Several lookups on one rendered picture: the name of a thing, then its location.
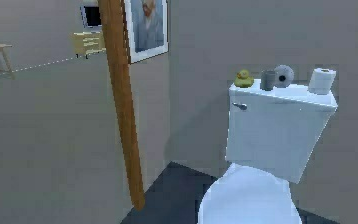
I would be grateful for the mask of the yellow rubber duck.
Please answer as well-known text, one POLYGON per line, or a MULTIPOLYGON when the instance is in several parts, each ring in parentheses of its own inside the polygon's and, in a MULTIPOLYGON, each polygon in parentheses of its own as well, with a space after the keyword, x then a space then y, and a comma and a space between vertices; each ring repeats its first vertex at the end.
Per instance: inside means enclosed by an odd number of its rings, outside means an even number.
POLYGON ((254 83, 254 78, 250 75, 247 69, 242 69, 236 74, 234 85, 240 88, 251 87, 254 83))

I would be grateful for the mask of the white framed portrait picture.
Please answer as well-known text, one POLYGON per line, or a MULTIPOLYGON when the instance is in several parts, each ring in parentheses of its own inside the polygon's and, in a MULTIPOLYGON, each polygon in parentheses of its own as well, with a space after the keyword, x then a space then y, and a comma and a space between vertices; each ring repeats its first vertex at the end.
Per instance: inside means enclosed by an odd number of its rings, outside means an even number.
POLYGON ((130 63, 167 53, 167 0, 124 0, 130 63))

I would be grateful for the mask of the grey cup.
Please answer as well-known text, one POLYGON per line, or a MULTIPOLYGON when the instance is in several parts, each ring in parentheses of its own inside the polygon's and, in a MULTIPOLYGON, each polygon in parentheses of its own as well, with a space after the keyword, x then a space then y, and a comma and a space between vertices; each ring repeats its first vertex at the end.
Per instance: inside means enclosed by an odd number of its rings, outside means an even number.
POLYGON ((274 70, 264 70, 261 72, 260 88, 271 91, 274 87, 276 72, 274 70))

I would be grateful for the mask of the grey toilet paper roll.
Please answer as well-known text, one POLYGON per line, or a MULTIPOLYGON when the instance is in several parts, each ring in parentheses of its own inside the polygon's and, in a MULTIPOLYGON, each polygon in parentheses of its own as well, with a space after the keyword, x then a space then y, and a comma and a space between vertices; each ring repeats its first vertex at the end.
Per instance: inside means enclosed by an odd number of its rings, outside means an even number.
POLYGON ((274 71, 276 72, 275 86, 277 88, 287 88, 294 80, 294 71, 288 65, 279 65, 274 71))

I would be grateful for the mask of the pale yellow chest of drawers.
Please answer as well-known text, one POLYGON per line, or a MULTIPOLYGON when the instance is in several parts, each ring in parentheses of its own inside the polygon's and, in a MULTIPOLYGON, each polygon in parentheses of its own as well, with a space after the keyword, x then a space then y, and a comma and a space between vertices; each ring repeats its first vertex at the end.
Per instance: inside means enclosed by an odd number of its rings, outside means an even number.
POLYGON ((89 54, 105 50, 104 37, 100 31, 72 33, 71 40, 76 57, 83 55, 88 58, 89 54))

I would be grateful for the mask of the black television set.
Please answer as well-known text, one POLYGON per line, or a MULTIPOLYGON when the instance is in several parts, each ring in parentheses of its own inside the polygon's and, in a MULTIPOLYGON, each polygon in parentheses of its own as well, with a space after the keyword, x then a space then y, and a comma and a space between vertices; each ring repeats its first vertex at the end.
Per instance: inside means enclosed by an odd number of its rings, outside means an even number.
POLYGON ((102 25, 100 10, 98 6, 81 6, 83 26, 85 28, 96 28, 102 25))

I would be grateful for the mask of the white toilet paper roll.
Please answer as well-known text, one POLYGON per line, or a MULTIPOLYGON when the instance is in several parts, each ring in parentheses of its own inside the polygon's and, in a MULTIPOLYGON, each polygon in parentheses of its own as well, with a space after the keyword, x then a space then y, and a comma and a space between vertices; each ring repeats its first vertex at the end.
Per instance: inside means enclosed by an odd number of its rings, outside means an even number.
POLYGON ((337 72, 326 68, 315 68, 312 72, 308 91, 317 95, 327 95, 332 87, 337 72))

